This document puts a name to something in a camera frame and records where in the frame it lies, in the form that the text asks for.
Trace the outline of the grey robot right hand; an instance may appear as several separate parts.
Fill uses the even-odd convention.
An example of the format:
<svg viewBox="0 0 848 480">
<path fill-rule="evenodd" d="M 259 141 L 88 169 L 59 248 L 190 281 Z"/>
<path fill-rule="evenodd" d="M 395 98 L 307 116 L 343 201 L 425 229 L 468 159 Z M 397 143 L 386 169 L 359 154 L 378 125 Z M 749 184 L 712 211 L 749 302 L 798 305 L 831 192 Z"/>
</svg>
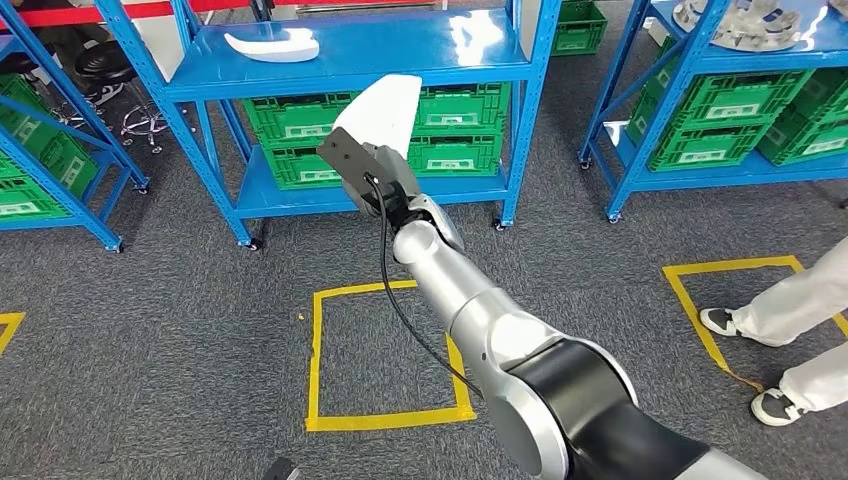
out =
<svg viewBox="0 0 848 480">
<path fill-rule="evenodd" d="M 386 202 L 403 202 L 421 194 L 414 173 L 399 152 L 384 145 L 374 150 L 374 158 L 377 166 L 373 176 Z"/>
</svg>

